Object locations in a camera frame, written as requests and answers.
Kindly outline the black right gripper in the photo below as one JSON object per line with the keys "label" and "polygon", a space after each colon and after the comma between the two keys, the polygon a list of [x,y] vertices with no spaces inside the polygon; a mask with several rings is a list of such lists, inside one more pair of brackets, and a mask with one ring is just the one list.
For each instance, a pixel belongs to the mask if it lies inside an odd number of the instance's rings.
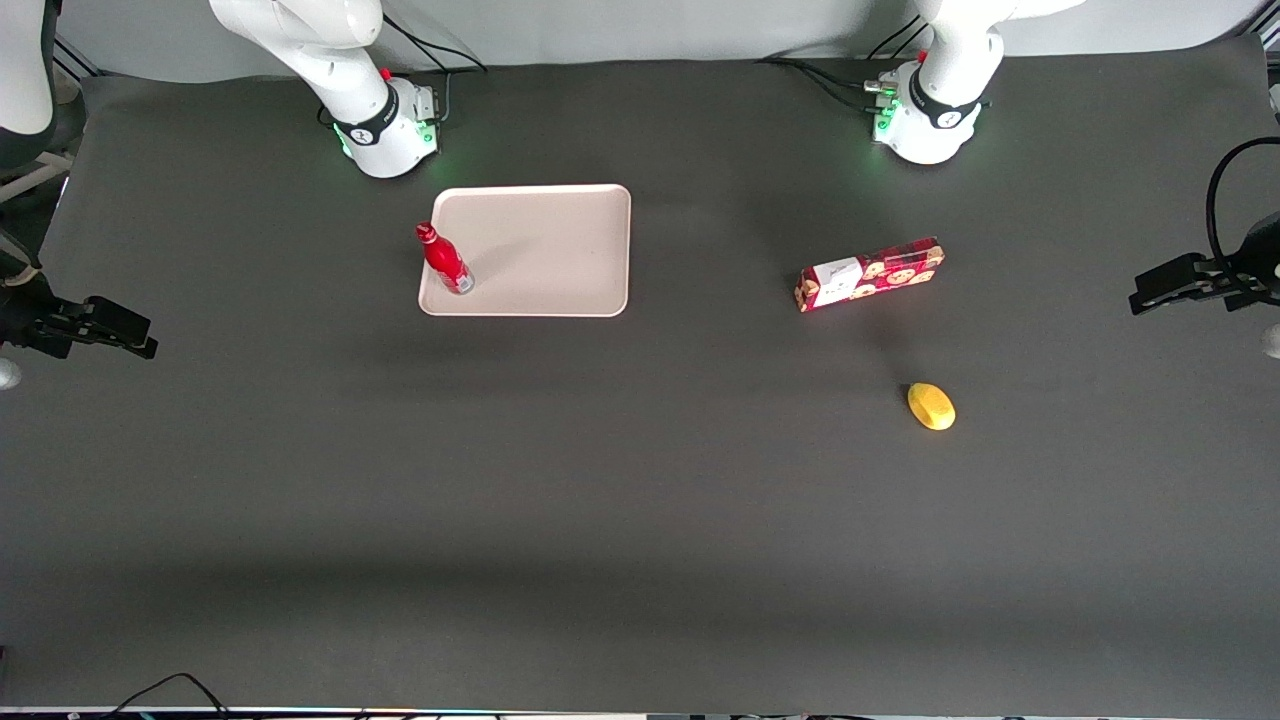
{"label": "black right gripper", "polygon": [[155,359],[159,342],[148,336],[151,320],[109,299],[86,299],[91,334],[74,316],[72,305],[59,299],[40,270],[26,269],[3,278],[1,342],[54,359],[68,359],[74,345],[120,348],[143,360]]}

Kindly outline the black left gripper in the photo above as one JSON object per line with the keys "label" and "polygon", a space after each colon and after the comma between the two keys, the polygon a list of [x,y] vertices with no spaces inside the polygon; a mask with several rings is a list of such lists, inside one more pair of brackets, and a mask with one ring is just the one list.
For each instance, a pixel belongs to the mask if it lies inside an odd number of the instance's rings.
{"label": "black left gripper", "polygon": [[1224,297],[1229,313],[1252,305],[1279,305],[1279,211],[1256,222],[1240,247],[1222,256],[1231,278],[1224,286],[1215,282],[1219,272],[1213,260],[1199,252],[1187,252],[1135,278],[1129,296],[1133,316],[1140,316],[1171,304],[1202,302]]}

